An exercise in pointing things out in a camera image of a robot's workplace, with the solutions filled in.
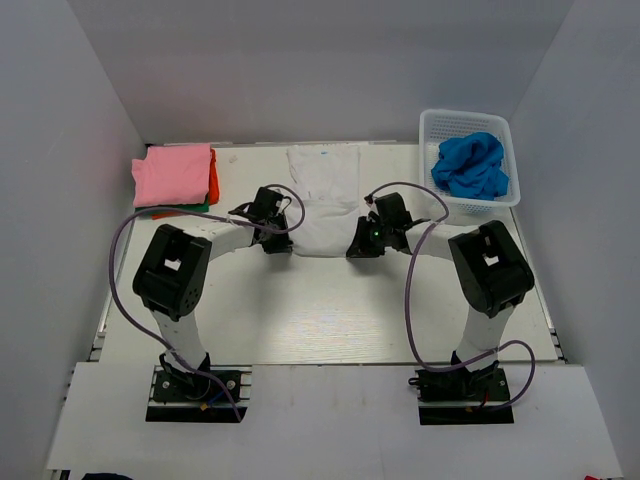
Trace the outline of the white t shirt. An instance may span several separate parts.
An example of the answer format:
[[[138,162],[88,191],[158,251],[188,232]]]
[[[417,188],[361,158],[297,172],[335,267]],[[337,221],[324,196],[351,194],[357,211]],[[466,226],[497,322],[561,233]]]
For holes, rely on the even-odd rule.
[[[292,189],[301,199],[285,210],[301,257],[346,255],[360,216],[360,148],[355,144],[294,145],[287,149]]]

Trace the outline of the blue t shirt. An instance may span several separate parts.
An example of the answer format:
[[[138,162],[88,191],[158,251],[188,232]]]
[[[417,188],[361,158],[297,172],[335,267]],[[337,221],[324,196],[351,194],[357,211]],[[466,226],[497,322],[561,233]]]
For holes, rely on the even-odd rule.
[[[438,147],[431,169],[435,185],[456,198],[493,201],[508,193],[509,177],[502,171],[504,147],[488,132],[454,137]]]

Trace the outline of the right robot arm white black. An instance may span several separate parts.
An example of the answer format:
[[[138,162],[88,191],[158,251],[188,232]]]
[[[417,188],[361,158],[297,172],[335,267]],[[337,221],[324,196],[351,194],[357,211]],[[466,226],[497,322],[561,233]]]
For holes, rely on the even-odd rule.
[[[358,218],[354,239],[346,256],[378,258],[393,249],[410,257],[404,290],[405,328],[416,361],[427,371],[451,374],[453,390],[472,399],[488,385],[485,371],[498,365],[506,324],[534,287],[532,270],[508,229],[499,220],[479,226],[447,225],[437,220],[415,219],[402,196],[391,193],[365,198],[369,212]],[[411,325],[411,287],[419,256],[451,262],[467,301],[468,313],[461,340],[449,367],[424,362]]]

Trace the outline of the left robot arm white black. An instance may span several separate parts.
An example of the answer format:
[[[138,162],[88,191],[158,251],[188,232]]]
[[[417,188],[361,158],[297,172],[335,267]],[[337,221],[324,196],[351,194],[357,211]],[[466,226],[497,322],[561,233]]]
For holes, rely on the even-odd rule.
[[[209,263],[256,245],[267,254],[291,252],[285,215],[290,203],[289,196],[261,187],[253,201],[222,221],[187,230],[170,224],[156,229],[134,276],[133,291],[168,344],[161,366],[177,376],[177,387],[188,398],[202,398],[211,387],[210,359],[195,320]]]

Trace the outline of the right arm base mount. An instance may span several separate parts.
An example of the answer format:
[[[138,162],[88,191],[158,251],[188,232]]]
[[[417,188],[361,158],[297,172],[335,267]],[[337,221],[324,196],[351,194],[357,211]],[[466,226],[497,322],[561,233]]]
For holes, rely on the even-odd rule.
[[[416,370],[408,380],[418,397],[421,426],[508,425],[513,410],[505,372],[490,368],[469,373],[460,369],[436,373]]]

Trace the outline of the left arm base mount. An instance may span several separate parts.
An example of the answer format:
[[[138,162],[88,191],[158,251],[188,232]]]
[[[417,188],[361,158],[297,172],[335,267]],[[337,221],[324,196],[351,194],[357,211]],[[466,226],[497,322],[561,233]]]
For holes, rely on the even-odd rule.
[[[211,374],[218,377],[229,391],[243,419],[250,402],[252,368],[219,366]],[[214,381],[200,377],[196,387],[154,367],[146,408],[147,423],[233,424],[238,418],[222,388]]]

